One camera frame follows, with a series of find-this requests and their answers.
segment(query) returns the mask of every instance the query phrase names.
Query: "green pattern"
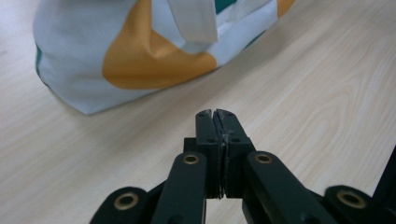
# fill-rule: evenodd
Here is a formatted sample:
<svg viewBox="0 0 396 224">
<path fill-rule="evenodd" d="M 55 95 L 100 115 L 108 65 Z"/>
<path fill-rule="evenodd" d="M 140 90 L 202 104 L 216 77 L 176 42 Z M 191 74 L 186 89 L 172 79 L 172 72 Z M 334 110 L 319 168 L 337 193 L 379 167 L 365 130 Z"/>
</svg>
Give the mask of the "green pattern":
<svg viewBox="0 0 396 224">
<path fill-rule="evenodd" d="M 35 55 L 35 71 L 40 76 L 40 70 L 38 69 L 38 64 L 41 61 L 42 52 L 41 52 L 41 49 L 38 47 L 38 45 L 35 45 L 35 47 L 37 48 L 36 55 Z"/>
<path fill-rule="evenodd" d="M 222 10 L 235 2 L 236 0 L 215 0 L 216 14 L 219 14 Z"/>
</svg>

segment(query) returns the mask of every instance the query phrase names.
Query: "black metal arm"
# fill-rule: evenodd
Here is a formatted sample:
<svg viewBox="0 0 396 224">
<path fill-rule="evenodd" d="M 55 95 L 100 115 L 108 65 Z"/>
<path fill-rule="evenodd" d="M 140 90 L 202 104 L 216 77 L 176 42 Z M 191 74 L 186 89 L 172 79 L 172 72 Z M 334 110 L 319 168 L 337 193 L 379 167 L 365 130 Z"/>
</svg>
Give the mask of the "black metal arm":
<svg viewBox="0 0 396 224">
<path fill-rule="evenodd" d="M 331 187 L 324 197 L 306 189 L 277 156 L 256 151 L 235 114 L 205 110 L 195 121 L 196 137 L 184 139 L 165 182 L 116 190 L 91 224 L 205 223 L 206 199 L 224 195 L 243 199 L 248 223 L 396 223 L 391 208 L 357 189 Z"/>
</svg>

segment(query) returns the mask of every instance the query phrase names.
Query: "bolt hole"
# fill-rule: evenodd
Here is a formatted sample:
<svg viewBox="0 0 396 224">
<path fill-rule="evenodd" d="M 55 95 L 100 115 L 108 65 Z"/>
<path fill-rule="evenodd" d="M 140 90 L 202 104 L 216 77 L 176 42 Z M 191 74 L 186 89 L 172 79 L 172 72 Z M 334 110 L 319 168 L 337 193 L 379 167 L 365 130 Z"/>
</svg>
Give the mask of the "bolt hole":
<svg viewBox="0 0 396 224">
<path fill-rule="evenodd" d="M 340 190 L 337 192 L 337 198 L 341 203 L 349 207 L 362 209 L 366 207 L 366 201 L 357 193 L 351 190 Z"/>
<path fill-rule="evenodd" d="M 114 201 L 114 206 L 118 210 L 127 210 L 130 208 L 133 208 L 137 205 L 137 202 L 139 201 L 139 197 L 137 194 L 133 192 L 127 192 L 124 194 L 121 194 L 116 201 Z"/>
<path fill-rule="evenodd" d="M 195 164 L 199 161 L 199 158 L 195 155 L 187 155 L 183 158 L 183 162 L 189 165 Z"/>
<path fill-rule="evenodd" d="M 255 157 L 256 161 L 258 161 L 259 163 L 264 163 L 264 164 L 268 164 L 272 162 L 272 158 L 264 155 L 264 154 L 259 154 Z"/>
</svg>

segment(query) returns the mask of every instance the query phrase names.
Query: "wooden table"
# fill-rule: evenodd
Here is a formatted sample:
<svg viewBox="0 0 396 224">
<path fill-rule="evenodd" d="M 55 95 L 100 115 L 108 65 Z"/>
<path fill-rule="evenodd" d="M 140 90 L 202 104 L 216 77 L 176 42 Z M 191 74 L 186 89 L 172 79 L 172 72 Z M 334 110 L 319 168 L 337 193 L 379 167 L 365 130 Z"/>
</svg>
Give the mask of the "wooden table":
<svg viewBox="0 0 396 224">
<path fill-rule="evenodd" d="M 89 223 L 113 190 L 165 180 L 194 115 L 234 112 L 313 191 L 372 195 L 396 145 L 396 1 L 297 0 L 211 75 L 93 116 L 35 74 L 38 0 L 0 4 L 0 223 Z M 206 223 L 246 223 L 239 200 Z"/>
</svg>

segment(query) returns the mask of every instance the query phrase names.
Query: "cloth bag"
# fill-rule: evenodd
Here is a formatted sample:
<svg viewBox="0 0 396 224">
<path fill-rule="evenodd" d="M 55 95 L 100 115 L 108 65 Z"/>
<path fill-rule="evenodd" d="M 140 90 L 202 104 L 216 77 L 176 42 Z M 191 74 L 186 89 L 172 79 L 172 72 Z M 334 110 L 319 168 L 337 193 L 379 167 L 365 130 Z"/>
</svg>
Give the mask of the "cloth bag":
<svg viewBox="0 0 396 224">
<path fill-rule="evenodd" d="M 36 71 L 89 115 L 224 65 L 293 1 L 43 0 Z"/>
</svg>

